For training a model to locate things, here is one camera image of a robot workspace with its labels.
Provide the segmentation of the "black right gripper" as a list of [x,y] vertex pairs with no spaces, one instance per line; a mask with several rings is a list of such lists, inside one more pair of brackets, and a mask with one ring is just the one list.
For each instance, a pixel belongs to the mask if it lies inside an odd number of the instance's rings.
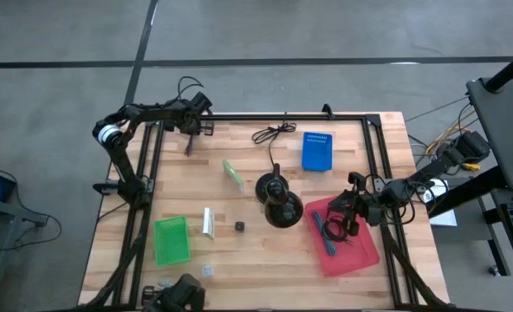
[[349,218],[348,235],[356,237],[360,229],[356,217],[361,216],[371,226],[379,225],[382,208],[378,197],[367,191],[365,176],[350,172],[348,182],[353,185],[352,190],[333,199],[328,207],[328,214],[333,213]]

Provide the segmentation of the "black joystick controller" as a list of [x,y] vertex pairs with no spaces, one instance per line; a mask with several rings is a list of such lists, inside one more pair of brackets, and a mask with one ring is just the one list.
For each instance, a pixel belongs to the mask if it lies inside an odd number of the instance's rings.
[[302,218],[301,199],[289,189],[288,181],[275,163],[271,173],[264,174],[255,187],[256,197],[263,204],[264,215],[269,224],[276,228],[289,228]]

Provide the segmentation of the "green plastic bin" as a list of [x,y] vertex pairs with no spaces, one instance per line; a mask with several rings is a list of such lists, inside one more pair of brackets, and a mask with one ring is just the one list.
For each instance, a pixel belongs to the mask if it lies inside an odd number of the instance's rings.
[[159,267],[191,260],[189,227],[185,216],[153,223],[155,263]]

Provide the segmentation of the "black aluminium table frame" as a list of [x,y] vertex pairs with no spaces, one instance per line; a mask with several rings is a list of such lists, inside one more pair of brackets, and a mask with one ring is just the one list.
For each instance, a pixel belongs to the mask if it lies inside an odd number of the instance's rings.
[[[109,280],[126,246],[140,228],[147,231],[141,255],[128,267],[104,309],[136,309],[146,285],[195,276],[206,291],[209,310],[392,309],[422,298],[385,247],[386,235],[400,243],[415,270],[433,293],[446,300],[447,290],[431,226],[423,205],[409,213],[410,224],[373,227],[370,234],[380,261],[341,276],[325,276],[315,254],[306,221],[277,229],[265,219],[257,200],[257,180],[281,167],[289,188],[304,203],[333,197],[347,188],[350,172],[385,179],[404,178],[415,170],[403,116],[388,113],[229,113],[214,114],[211,136],[193,141],[144,127],[127,151],[153,185],[147,211],[127,211],[115,196],[104,198],[103,218],[94,239],[78,302],[86,306]],[[333,136],[333,166],[325,172],[302,168],[305,132]],[[227,159],[244,182],[244,192],[225,174]],[[204,208],[215,216],[213,239],[202,233]],[[185,216],[191,260],[159,267],[155,263],[153,223]],[[244,222],[244,231],[235,223]],[[213,277],[201,268],[210,264]]]

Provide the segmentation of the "green flat pack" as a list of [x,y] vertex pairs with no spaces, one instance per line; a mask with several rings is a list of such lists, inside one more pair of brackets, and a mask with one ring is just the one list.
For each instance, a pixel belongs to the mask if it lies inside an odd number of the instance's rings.
[[227,159],[224,159],[222,161],[222,165],[223,165],[225,174],[236,185],[237,189],[240,192],[244,192],[244,182],[243,182],[242,178],[239,176],[239,174],[237,173],[237,171],[233,168],[231,163]]

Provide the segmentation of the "red plastic bin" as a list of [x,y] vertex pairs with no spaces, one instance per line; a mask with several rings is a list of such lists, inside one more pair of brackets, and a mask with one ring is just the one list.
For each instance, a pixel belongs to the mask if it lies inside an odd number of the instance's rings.
[[356,217],[360,229],[356,237],[348,237],[350,243],[326,239],[316,224],[315,212],[324,224],[327,220],[328,203],[334,197],[324,198],[305,204],[305,218],[308,231],[314,243],[315,254],[325,276],[339,276],[355,270],[373,266],[380,261],[367,223],[361,216]]

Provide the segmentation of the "white paper sheet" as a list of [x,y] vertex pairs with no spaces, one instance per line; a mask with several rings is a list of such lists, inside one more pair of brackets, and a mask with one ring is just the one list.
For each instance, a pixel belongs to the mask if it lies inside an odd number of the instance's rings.
[[[427,188],[422,195],[422,199],[426,204],[433,204],[436,199],[441,195],[445,194],[449,190],[449,186],[446,180],[443,179],[431,179],[432,186]],[[430,218],[430,225],[436,226],[453,226],[458,225],[454,210],[449,210],[435,218]]]

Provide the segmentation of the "grey metal stand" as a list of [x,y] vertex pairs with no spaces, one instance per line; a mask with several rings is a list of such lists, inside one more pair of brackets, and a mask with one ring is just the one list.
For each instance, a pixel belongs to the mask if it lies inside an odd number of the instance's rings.
[[[23,243],[22,239],[36,228],[45,227],[52,219],[57,224],[55,237]],[[44,244],[56,240],[62,234],[62,224],[57,218],[37,211],[29,211],[15,205],[0,202],[0,284],[10,253],[35,244]]]

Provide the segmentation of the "black pole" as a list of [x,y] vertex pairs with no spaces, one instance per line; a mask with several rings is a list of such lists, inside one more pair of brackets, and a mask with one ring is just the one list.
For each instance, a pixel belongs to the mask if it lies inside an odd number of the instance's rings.
[[513,61],[485,82],[484,88],[491,93],[496,93],[511,79],[513,79]]

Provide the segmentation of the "dark grey desk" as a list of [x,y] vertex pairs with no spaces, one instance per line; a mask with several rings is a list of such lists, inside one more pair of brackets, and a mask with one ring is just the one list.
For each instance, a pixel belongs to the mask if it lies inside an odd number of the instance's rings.
[[484,88],[480,79],[466,83],[470,102],[490,143],[497,165],[503,172],[507,187],[490,192],[496,208],[494,220],[500,221],[513,249],[513,237],[507,209],[513,203],[513,80],[498,92]]

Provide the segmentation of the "white slim box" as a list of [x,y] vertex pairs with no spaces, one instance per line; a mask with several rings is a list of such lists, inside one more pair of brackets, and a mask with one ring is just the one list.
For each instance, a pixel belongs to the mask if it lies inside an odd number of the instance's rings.
[[213,210],[209,207],[204,208],[202,233],[210,239],[215,236],[215,216]]

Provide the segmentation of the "blue plastic basket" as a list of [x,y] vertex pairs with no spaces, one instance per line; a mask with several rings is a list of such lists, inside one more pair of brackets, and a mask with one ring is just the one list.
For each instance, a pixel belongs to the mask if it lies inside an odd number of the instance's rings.
[[302,139],[302,168],[325,172],[333,166],[333,136],[328,133],[305,132]]

